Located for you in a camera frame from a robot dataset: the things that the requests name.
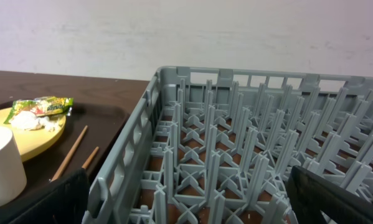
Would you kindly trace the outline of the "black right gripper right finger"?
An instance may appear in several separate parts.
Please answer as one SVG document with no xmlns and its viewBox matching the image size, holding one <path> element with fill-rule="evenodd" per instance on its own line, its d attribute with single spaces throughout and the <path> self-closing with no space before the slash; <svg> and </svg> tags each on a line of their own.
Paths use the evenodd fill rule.
<svg viewBox="0 0 373 224">
<path fill-rule="evenodd" d="M 299 224 L 373 223 L 373 204 L 301 166 L 292 167 L 287 196 Z"/>
</svg>

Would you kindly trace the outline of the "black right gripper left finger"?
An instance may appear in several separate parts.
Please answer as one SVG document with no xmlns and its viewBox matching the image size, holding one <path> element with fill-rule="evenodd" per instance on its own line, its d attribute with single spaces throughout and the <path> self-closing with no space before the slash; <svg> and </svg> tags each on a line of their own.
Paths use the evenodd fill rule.
<svg viewBox="0 0 373 224">
<path fill-rule="evenodd" d="M 89 190 L 86 170 L 80 168 L 0 207 L 0 223 L 81 223 Z"/>
</svg>

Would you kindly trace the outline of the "white cup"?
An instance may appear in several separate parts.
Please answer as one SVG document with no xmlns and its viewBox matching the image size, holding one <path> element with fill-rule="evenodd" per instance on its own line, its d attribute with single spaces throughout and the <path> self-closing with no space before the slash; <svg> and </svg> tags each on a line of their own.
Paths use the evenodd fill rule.
<svg viewBox="0 0 373 224">
<path fill-rule="evenodd" d="M 0 127 L 0 207 L 25 189 L 27 178 L 13 132 Z"/>
</svg>

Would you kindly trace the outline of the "white tissue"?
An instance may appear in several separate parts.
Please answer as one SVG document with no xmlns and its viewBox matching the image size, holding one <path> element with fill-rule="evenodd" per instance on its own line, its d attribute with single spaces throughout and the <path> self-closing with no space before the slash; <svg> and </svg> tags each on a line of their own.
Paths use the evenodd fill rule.
<svg viewBox="0 0 373 224">
<path fill-rule="evenodd" d="M 21 111 L 9 122 L 13 128 L 25 131 L 45 129 L 48 132 L 59 129 L 62 125 L 58 119 L 49 116 L 38 117 L 30 111 Z"/>
</svg>

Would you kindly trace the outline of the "green snack wrapper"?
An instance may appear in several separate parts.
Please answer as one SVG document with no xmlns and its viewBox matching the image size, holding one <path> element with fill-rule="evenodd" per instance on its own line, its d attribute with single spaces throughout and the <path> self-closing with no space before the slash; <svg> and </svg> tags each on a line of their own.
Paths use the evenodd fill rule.
<svg viewBox="0 0 373 224">
<path fill-rule="evenodd" d="M 34 113 L 37 117 L 57 114 L 70 114 L 73 106 L 73 98 L 43 96 L 33 100 L 16 100 L 4 122 L 9 124 L 16 115 L 22 111 Z"/>
</svg>

